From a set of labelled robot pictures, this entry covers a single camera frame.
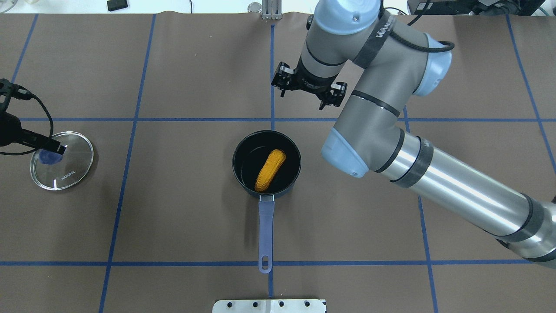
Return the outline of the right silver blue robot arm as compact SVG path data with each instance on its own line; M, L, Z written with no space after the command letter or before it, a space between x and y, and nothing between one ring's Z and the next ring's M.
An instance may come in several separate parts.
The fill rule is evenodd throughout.
M350 178L320 155L339 111L311 112L312 95L278 99L270 87L270 127L293 131L304 163L295 206L311 217L275 240L287 265L401 262L431 265L532 263L459 216L458 204L520 210L555 193L555 18L426 17L419 23L456 43L447 77L428 97L400 109L404 142L387 175ZM300 131L314 126L309 133Z

